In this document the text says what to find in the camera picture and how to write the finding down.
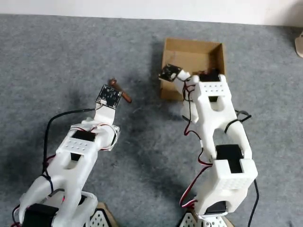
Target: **screw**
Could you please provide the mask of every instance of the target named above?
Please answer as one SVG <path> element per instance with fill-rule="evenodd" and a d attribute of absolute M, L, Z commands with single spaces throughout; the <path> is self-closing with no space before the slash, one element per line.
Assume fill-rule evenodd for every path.
<path fill-rule="evenodd" d="M 132 98 L 126 93 L 124 92 L 121 87 L 117 84 L 117 80 L 116 79 L 110 79 L 108 84 L 110 86 L 112 86 L 113 88 L 122 91 L 122 97 L 128 102 L 131 103 L 132 102 Z"/>

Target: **black circuit board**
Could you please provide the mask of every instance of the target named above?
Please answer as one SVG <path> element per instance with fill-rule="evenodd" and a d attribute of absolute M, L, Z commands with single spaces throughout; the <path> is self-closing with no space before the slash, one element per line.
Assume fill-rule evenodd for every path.
<path fill-rule="evenodd" d="M 172 82 L 177 78 L 177 75 L 181 72 L 181 68 L 175 65 L 167 64 L 159 73 L 159 78 Z"/>
<path fill-rule="evenodd" d="M 96 103 L 116 109 L 120 101 L 121 95 L 122 91 L 119 91 L 108 85 L 103 85 L 96 99 Z"/>

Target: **robotic arm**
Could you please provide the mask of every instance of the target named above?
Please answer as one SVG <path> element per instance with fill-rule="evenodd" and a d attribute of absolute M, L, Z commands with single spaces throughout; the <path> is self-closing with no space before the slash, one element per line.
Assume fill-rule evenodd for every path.
<path fill-rule="evenodd" d="M 111 150 L 119 127 L 113 125 L 122 92 L 104 85 L 94 119 L 72 125 L 56 156 L 20 199 L 22 227 L 89 227 L 98 200 L 82 188 L 100 150 Z"/>
<path fill-rule="evenodd" d="M 218 220 L 238 208 L 258 175 L 226 78 L 215 71 L 210 75 L 190 76 L 173 65 L 165 66 L 159 77 L 175 84 L 184 98 L 182 115 L 198 123 L 201 147 L 212 167 L 210 177 L 199 189 L 194 211 L 204 224 L 213 223 L 213 219 Z M 222 129 L 234 144 L 216 146 L 215 129 Z"/>

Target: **open box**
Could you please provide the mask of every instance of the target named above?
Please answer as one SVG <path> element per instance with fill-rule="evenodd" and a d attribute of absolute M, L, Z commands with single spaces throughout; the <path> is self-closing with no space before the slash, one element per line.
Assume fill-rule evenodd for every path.
<path fill-rule="evenodd" d="M 167 38 L 165 40 L 162 68 L 172 64 L 192 74 L 216 68 L 225 75 L 224 46 L 221 43 Z M 161 98 L 183 100 L 171 82 L 161 80 Z"/>

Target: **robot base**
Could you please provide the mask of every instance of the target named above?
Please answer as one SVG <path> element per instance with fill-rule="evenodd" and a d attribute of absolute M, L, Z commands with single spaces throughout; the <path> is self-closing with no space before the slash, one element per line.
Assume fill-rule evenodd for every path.
<path fill-rule="evenodd" d="M 193 210 L 188 210 L 178 227 L 234 227 L 234 225 L 224 216 L 201 219 L 194 214 Z"/>
<path fill-rule="evenodd" d="M 118 227 L 118 224 L 106 204 L 99 202 L 94 215 L 90 219 L 89 227 Z"/>

